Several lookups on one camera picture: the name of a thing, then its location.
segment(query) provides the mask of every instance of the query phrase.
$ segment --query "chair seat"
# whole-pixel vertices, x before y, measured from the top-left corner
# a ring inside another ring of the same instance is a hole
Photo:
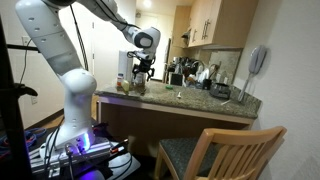
[[[171,159],[179,179],[183,179],[199,138],[163,139],[160,144]],[[198,176],[208,176],[218,150],[211,143],[200,166]]]

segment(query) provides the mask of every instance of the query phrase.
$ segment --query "white robotic arm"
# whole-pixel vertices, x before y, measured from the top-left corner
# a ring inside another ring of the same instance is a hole
[[[95,78],[81,66],[76,50],[61,26],[58,12],[75,0],[20,0],[16,4],[17,15],[25,30],[57,74],[65,88],[65,121],[57,133],[56,141],[47,139],[47,148],[56,149],[73,144],[80,150],[88,150],[95,137],[91,125],[91,100],[96,89]],[[155,28],[140,30],[128,24],[118,13],[113,0],[78,0],[93,14],[111,22],[130,43],[141,51],[130,52],[140,60],[133,73],[148,73],[153,68],[160,32]]]

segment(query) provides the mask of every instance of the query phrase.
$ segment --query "ceiling light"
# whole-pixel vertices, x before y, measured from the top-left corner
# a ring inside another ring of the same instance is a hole
[[[150,0],[144,0],[143,1],[143,5],[146,7],[146,8],[150,8],[151,7],[151,1]]]

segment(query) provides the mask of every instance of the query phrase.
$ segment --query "upper cabinet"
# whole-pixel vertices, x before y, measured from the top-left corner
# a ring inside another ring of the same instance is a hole
[[[243,48],[258,0],[195,0],[190,13],[188,47]]]
[[[174,24],[172,30],[171,45],[175,47],[185,48],[188,41],[181,36],[186,32],[190,26],[190,11],[191,6],[177,6],[174,16]]]

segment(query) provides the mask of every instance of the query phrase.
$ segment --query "floor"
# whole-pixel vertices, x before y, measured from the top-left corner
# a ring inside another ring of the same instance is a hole
[[[98,101],[99,97],[98,96],[93,96],[92,97],[92,109],[91,109],[91,114],[92,118],[96,119],[97,117],[97,111],[96,111],[96,102]],[[63,117],[60,116],[54,120],[52,120],[50,123],[45,124],[43,127],[44,128],[52,128],[56,127],[61,119]],[[152,157],[146,157],[146,156],[139,156],[139,155],[134,155],[133,156],[140,162],[141,166],[138,170],[130,174],[128,177],[126,177],[126,180],[152,180],[153,179],[153,173],[154,173],[154,167],[156,164],[156,159]],[[167,173],[164,177],[163,180],[171,180],[170,173]]]

